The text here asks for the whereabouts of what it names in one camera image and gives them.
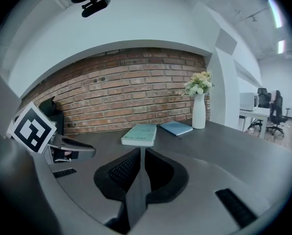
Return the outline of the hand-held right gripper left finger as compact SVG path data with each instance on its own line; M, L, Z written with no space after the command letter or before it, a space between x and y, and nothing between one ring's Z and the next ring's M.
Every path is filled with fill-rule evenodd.
M140 148L135 148L99 167L94 174L94 182L107 199L125 200L126 193L139 173L140 162Z

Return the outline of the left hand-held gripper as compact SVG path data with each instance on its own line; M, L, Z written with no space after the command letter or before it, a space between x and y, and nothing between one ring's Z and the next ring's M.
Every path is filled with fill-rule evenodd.
M44 155L48 164L89 159L96 153L92 145L64 135L64 113L53 101L40 107L30 102L15 118L11 137L28 151Z

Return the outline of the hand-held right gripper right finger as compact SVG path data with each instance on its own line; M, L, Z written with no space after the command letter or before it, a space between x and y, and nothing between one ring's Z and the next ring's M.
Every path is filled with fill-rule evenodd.
M146 195L147 204L171 202L186 188L189 174L180 163L146 148L144 164L151 186Z

